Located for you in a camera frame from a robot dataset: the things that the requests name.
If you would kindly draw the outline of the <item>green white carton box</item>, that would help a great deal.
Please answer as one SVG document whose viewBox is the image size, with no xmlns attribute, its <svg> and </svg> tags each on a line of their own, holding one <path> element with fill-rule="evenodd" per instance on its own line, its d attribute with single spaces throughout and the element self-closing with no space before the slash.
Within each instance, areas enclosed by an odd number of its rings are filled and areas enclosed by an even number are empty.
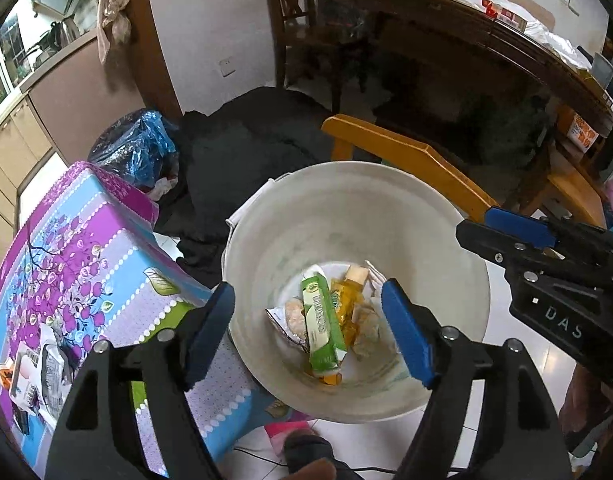
<svg viewBox="0 0 613 480">
<path fill-rule="evenodd" d="M 332 382 L 340 374 L 348 351 L 326 275 L 319 266 L 310 266 L 304 272 L 301 294 L 312 374 Z"/>
</svg>

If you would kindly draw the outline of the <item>white blue plastic mailer bag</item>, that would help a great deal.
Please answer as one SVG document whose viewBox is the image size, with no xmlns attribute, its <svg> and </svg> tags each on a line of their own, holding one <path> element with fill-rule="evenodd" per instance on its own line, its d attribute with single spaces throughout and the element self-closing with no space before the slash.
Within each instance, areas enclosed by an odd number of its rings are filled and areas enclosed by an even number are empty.
<svg viewBox="0 0 613 480">
<path fill-rule="evenodd" d="M 40 399 L 38 412 L 55 429 L 73 382 L 73 370 L 67 353 L 61 348 L 54 330 L 41 325 Z"/>
</svg>

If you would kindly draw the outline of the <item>beige kitchen cabinets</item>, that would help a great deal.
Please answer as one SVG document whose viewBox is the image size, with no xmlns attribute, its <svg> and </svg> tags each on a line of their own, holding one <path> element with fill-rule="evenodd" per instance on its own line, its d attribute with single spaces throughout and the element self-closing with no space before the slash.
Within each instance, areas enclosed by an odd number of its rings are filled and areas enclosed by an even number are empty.
<svg viewBox="0 0 613 480">
<path fill-rule="evenodd" d="M 0 263 L 19 224 L 19 200 L 53 154 L 87 157 L 117 119 L 144 106 L 129 72 L 113 76 L 88 32 L 26 78 L 0 112 Z"/>
</svg>

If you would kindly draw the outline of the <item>kitchen window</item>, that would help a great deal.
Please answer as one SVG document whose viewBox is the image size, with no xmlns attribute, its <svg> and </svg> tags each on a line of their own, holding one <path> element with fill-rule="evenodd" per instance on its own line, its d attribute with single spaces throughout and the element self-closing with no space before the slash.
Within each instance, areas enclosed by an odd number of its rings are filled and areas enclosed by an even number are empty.
<svg viewBox="0 0 613 480">
<path fill-rule="evenodd" d="M 31 72 L 18 15 L 12 14 L 0 28 L 0 107 Z"/>
</svg>

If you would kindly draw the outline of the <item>orange wooden chair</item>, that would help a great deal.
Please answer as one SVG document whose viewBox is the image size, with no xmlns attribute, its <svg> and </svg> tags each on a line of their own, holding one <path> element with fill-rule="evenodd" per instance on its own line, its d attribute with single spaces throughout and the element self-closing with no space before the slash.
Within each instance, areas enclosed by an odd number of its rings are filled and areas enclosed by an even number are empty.
<svg viewBox="0 0 613 480">
<path fill-rule="evenodd" d="M 426 182 L 476 221 L 482 221 L 485 211 L 497 204 L 426 143 L 343 114 L 327 118 L 322 130 L 334 139 L 331 159 L 335 162 L 352 159 L 354 150 L 361 148 Z M 603 228 L 605 198 L 602 190 L 561 152 L 548 150 L 503 206 L 531 216 L 547 200 L 558 200 L 576 220 Z"/>
</svg>

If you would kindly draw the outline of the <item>white pink medicine box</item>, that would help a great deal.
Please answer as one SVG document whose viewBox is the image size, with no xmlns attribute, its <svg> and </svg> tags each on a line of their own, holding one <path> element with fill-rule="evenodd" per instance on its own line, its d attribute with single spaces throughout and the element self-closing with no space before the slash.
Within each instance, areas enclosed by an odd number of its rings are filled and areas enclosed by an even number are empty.
<svg viewBox="0 0 613 480">
<path fill-rule="evenodd" d="M 23 342 L 19 344 L 9 396 L 20 410 L 35 414 L 40 406 L 40 355 Z"/>
</svg>

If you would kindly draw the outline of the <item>orange white paper package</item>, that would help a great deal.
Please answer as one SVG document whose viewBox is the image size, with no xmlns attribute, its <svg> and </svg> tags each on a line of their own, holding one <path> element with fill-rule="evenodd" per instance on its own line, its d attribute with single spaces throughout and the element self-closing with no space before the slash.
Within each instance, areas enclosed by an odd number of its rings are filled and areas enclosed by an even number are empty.
<svg viewBox="0 0 613 480">
<path fill-rule="evenodd" d="M 13 374 L 10 367 L 0 366 L 0 385 L 7 391 L 10 390 Z"/>
</svg>

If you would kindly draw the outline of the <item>dark wooden dining table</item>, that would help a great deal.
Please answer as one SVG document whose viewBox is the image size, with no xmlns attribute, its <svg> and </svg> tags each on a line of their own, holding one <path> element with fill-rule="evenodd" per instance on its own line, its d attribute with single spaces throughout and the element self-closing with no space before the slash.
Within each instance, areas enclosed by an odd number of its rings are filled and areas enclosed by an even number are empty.
<svg viewBox="0 0 613 480">
<path fill-rule="evenodd" d="M 317 0 L 319 19 L 362 52 L 364 104 L 349 115 L 430 144 L 499 202 L 535 169 L 559 112 L 601 136 L 613 111 L 587 76 L 455 0 Z"/>
</svg>

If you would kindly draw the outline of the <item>floral purple blue tablecloth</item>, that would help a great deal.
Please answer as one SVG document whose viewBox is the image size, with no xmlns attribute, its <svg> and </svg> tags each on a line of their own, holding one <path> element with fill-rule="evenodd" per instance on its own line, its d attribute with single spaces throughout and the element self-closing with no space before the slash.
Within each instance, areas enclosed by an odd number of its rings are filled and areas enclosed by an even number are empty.
<svg viewBox="0 0 613 480">
<path fill-rule="evenodd" d="M 41 327 L 60 330 L 75 369 L 98 339 L 138 344 L 174 327 L 211 289 L 184 272 L 154 237 L 158 207 L 147 195 L 89 162 L 76 162 L 41 199 L 0 265 L 0 363 L 19 344 L 40 348 Z M 52 428 L 29 417 L 14 427 L 12 403 L 0 382 L 0 406 L 21 453 L 44 478 Z M 259 386 L 225 335 L 206 379 L 186 394 L 214 458 L 250 431 L 300 420 Z"/>
</svg>

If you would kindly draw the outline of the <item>white plastic bucket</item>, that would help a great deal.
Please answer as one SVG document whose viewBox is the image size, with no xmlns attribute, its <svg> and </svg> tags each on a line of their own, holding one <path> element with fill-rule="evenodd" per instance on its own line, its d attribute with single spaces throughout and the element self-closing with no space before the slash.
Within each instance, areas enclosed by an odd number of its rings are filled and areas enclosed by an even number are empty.
<svg viewBox="0 0 613 480">
<path fill-rule="evenodd" d="M 430 185 L 371 162 L 326 162 L 268 182 L 241 207 L 223 259 L 236 295 L 229 333 L 244 365 L 279 401 L 331 422 L 375 422 L 425 404 L 429 393 L 381 311 L 380 285 L 395 278 L 441 325 L 481 340 L 489 276 L 456 240 L 462 218 Z M 360 341 L 332 384 L 311 372 L 296 327 L 311 268 L 357 292 L 349 320 Z"/>
</svg>

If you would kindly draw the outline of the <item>silver foil snack wrapper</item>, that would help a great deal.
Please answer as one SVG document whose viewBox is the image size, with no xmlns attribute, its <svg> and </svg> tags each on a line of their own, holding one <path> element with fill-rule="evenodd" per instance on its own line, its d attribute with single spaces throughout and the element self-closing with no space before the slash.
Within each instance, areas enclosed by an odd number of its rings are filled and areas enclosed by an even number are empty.
<svg viewBox="0 0 613 480">
<path fill-rule="evenodd" d="M 300 299 L 290 298 L 280 307 L 266 309 L 265 314 L 285 344 L 302 353 L 309 353 L 307 324 Z"/>
</svg>

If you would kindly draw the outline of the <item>blue black garbage bag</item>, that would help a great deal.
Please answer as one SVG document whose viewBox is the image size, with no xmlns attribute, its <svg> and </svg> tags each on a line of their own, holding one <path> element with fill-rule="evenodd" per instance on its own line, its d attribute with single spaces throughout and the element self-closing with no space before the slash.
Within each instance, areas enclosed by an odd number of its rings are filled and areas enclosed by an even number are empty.
<svg viewBox="0 0 613 480">
<path fill-rule="evenodd" d="M 160 112 L 141 108 L 107 128 L 90 149 L 87 160 L 141 191 L 150 192 L 162 179 L 177 181 L 177 133 L 178 125 Z"/>
</svg>

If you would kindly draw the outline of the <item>black cloth pile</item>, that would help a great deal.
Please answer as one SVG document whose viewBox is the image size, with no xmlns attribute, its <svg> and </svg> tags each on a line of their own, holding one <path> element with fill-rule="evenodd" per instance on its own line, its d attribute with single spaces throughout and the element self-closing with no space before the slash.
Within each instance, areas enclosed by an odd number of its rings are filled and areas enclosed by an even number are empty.
<svg viewBox="0 0 613 480">
<path fill-rule="evenodd" d="M 333 113 L 299 91 L 261 87 L 211 115 L 184 114 L 171 138 L 180 172 L 159 200 L 154 230 L 176 237 L 176 263 L 199 283 L 221 281 L 226 219 L 268 179 L 328 162 L 334 140 L 322 131 Z"/>
</svg>

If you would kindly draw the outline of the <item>dark wooden chair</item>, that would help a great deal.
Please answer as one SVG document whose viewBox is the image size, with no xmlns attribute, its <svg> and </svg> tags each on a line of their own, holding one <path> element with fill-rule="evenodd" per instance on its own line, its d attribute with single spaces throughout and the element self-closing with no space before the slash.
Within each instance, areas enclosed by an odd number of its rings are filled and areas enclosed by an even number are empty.
<svg viewBox="0 0 613 480">
<path fill-rule="evenodd" d="M 275 87 L 285 89 L 299 79 L 325 78 L 331 109 L 340 112 L 343 85 L 361 75 L 366 50 L 361 40 L 343 39 L 339 26 L 317 18 L 315 0 L 266 0 L 275 62 Z"/>
</svg>

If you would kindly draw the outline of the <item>hanging pink cloth bags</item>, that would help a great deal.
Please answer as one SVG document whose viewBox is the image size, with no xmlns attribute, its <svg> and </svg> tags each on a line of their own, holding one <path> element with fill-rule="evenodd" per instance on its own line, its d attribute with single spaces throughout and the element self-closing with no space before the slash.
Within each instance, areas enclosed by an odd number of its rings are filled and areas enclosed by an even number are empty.
<svg viewBox="0 0 613 480">
<path fill-rule="evenodd" d="M 130 0 L 98 0 L 96 37 L 101 65 L 107 63 L 112 50 L 131 40 L 131 21 L 124 13 L 129 3 Z"/>
</svg>

